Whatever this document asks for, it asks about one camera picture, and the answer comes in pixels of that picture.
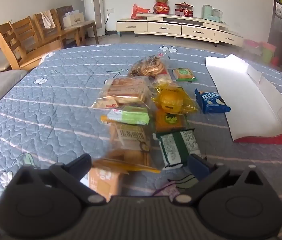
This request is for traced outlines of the white wafer red label pack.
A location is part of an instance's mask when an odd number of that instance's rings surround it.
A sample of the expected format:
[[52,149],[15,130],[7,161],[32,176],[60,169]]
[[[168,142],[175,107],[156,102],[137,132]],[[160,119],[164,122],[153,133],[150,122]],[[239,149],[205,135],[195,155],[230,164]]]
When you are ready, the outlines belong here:
[[161,73],[155,76],[155,81],[158,84],[172,83],[172,78],[167,70],[163,70]]

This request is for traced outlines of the sliced bread clear pack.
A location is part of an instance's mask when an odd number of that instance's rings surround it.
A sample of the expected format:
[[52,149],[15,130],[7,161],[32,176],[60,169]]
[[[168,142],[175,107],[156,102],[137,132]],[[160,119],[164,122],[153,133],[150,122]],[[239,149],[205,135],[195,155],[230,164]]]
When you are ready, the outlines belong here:
[[108,79],[92,108],[121,108],[124,106],[138,106],[151,108],[152,85],[147,77],[130,76]]

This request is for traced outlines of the green label square biscuit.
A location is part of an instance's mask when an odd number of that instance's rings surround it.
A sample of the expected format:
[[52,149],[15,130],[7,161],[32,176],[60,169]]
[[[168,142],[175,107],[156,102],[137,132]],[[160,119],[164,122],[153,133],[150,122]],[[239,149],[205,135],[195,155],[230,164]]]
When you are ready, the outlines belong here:
[[193,72],[188,68],[175,68],[172,73],[178,82],[194,82],[196,80]]

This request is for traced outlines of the orange sugar-free biscuit pack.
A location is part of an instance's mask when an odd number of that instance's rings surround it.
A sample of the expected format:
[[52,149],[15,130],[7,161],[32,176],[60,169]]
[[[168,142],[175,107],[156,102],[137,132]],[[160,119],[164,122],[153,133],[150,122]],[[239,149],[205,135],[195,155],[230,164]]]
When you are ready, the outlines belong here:
[[109,202],[111,197],[121,194],[122,178],[123,174],[112,171],[108,167],[92,167],[81,178],[80,182],[103,196]]

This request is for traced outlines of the yellow orange jelly pack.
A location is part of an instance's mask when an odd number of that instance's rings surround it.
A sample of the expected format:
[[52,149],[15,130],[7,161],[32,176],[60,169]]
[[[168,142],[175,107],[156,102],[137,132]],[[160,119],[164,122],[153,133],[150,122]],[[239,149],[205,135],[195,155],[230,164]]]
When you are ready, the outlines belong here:
[[197,111],[197,107],[185,90],[175,83],[161,83],[152,98],[158,109],[169,114],[188,114]]

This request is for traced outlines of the dark chair with bag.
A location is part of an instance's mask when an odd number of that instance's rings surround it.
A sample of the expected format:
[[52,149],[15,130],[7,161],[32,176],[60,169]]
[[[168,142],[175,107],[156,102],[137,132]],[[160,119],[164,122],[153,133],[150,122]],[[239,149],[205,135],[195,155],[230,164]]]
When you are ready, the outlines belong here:
[[72,5],[60,7],[60,8],[57,8],[57,10],[56,10],[57,15],[59,17],[59,21],[61,23],[62,30],[77,29],[79,34],[80,34],[81,41],[82,41],[83,45],[85,46],[86,45],[86,30],[89,29],[89,28],[92,28],[93,35],[94,35],[94,38],[95,38],[95,42],[96,42],[96,44],[99,44],[99,39],[98,39],[98,35],[97,35],[97,26],[96,26],[96,22],[94,20],[89,20],[89,21],[85,20],[84,22],[75,24],[75,25],[67,27],[67,28],[63,27],[62,18],[65,15],[65,13],[70,12],[70,11],[74,11]]

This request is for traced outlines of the dark green snack pack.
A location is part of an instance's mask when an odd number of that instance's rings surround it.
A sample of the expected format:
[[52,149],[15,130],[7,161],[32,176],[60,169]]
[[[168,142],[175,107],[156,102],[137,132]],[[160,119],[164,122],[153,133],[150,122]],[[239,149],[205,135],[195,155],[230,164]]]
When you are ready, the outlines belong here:
[[160,170],[173,170],[187,166],[188,157],[195,154],[202,157],[194,135],[194,128],[174,132],[153,133],[158,141],[161,157],[155,158]]

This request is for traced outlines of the pink plastic basin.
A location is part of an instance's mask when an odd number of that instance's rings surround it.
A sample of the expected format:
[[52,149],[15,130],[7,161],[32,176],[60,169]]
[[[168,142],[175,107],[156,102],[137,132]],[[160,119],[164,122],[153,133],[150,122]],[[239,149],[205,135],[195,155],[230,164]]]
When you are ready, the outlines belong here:
[[260,44],[250,39],[244,39],[242,48],[252,54],[260,55]]

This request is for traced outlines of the egg pancake snack bag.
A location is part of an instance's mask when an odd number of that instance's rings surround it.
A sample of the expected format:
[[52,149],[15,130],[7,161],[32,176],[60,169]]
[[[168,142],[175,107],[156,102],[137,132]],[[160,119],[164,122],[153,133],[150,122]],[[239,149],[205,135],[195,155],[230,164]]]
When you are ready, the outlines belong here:
[[151,145],[154,131],[152,117],[148,124],[137,125],[113,121],[104,115],[101,121],[108,125],[109,146],[102,157],[93,159],[94,166],[106,166],[124,173],[161,172],[154,161],[154,148]]

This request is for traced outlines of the brown cookies clear bag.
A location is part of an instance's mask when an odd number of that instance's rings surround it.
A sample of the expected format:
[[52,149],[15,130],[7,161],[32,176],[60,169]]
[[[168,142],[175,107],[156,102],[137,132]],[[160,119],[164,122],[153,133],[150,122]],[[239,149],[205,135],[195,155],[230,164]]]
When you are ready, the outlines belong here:
[[156,77],[167,74],[164,56],[165,54],[159,53],[137,61],[129,70],[129,76]]

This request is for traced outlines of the light green snack pack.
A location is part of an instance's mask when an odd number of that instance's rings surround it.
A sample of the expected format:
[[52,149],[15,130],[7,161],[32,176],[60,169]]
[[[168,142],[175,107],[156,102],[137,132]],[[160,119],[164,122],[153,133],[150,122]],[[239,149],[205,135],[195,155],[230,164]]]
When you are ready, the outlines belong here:
[[148,125],[150,117],[144,107],[124,106],[121,109],[112,109],[107,114],[108,120],[130,125]]

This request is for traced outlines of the purple snack pack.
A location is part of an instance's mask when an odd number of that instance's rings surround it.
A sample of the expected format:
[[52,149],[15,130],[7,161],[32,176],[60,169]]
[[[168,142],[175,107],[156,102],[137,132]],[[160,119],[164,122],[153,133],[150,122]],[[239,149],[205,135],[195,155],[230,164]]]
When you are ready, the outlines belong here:
[[198,182],[197,178],[192,174],[185,176],[179,180],[168,180],[168,183],[157,189],[152,196],[168,196],[173,200],[178,195],[182,194],[185,190],[191,188]]

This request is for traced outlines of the blue sandwich cookie pack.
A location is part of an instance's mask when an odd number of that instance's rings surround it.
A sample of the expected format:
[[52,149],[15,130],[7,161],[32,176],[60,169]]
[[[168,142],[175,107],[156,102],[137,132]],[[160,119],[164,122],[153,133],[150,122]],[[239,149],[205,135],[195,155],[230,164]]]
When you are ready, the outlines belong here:
[[202,92],[195,89],[196,102],[203,114],[228,113],[231,108],[227,106],[218,92]]

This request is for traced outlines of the blue quilted table cover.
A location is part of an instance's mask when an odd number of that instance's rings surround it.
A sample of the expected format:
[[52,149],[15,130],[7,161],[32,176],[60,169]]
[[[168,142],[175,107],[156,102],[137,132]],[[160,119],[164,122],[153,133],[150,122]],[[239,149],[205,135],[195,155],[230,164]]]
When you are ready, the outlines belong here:
[[[106,80],[124,77],[134,63],[163,53],[168,67],[189,68],[196,76],[183,83],[195,90],[216,91],[205,66],[212,53],[157,44],[103,44],[69,48],[47,57],[0,101],[0,195],[18,169],[67,163],[82,153],[100,157],[109,146],[103,110],[93,103]],[[254,164],[282,200],[282,145],[233,142],[223,114],[188,116],[200,150],[211,162],[231,168]]]

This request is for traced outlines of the nearest wooden chair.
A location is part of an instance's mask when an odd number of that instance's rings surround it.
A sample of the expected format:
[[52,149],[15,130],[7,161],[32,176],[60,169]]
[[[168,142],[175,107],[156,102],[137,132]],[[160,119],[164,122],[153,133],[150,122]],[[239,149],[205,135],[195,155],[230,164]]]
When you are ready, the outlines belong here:
[[62,44],[60,40],[55,40],[27,52],[11,24],[4,23],[0,25],[0,49],[12,70],[30,71],[40,64],[45,55],[62,49]]

